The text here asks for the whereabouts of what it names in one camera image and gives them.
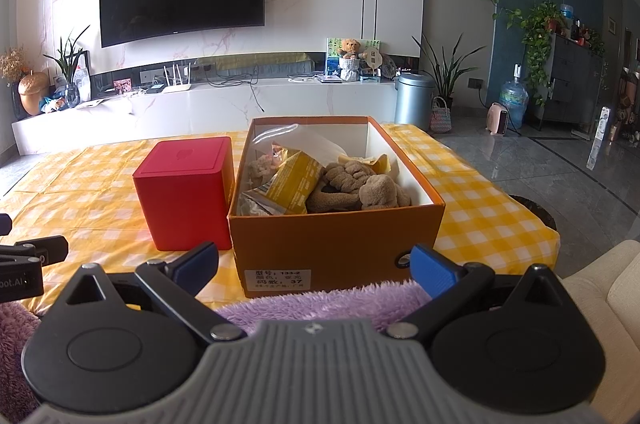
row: gray tile floor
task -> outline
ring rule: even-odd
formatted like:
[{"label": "gray tile floor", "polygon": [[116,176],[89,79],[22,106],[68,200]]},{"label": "gray tile floor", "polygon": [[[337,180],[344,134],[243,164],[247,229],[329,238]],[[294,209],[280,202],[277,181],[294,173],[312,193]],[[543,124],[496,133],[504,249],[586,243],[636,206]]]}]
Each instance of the gray tile floor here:
[{"label": "gray tile floor", "polygon": [[511,131],[494,137],[484,123],[482,117],[454,118],[451,132],[433,137],[508,194],[529,198],[553,216],[561,239],[559,276],[579,271],[621,241],[640,241],[640,146],[606,141],[589,170],[593,142],[569,139],[570,127],[525,125],[522,137]]}]

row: large water jug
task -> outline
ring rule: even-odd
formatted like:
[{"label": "large water jug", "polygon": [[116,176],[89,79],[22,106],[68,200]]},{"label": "large water jug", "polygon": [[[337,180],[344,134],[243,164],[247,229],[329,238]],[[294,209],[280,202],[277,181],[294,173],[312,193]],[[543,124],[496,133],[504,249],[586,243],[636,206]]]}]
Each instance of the large water jug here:
[{"label": "large water jug", "polygon": [[500,91],[500,104],[509,111],[511,120],[507,126],[515,130],[522,126],[522,118],[529,103],[527,89],[520,83],[520,69],[520,65],[516,65],[513,81],[507,81]]}]

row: white label sticker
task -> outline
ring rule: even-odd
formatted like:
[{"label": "white label sticker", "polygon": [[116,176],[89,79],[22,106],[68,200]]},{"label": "white label sticker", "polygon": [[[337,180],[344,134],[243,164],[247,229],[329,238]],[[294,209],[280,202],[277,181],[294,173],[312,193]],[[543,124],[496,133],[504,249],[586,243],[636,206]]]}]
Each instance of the white label sticker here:
[{"label": "white label sticker", "polygon": [[264,290],[309,290],[311,289],[311,269],[289,269],[274,271],[245,269],[246,289]]}]

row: white marble tv stand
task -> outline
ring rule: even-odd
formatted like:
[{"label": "white marble tv stand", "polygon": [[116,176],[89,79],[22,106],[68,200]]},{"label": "white marble tv stand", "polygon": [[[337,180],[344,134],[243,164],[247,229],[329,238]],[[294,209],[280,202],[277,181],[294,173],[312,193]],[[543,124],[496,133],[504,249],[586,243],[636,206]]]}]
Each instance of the white marble tv stand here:
[{"label": "white marble tv stand", "polygon": [[248,84],[214,88],[197,84],[188,91],[110,98],[90,109],[41,114],[14,123],[21,155],[63,151],[95,144],[155,137],[246,130],[263,115],[370,115],[393,121],[393,83],[292,83],[263,78]]}]

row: red cube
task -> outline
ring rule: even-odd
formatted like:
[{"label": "red cube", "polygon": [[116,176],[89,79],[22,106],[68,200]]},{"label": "red cube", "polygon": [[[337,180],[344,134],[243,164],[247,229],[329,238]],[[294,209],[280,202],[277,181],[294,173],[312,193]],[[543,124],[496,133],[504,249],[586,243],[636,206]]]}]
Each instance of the red cube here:
[{"label": "red cube", "polygon": [[187,251],[205,241],[231,249],[226,215],[235,178],[229,137],[161,141],[133,182],[159,251]]}]

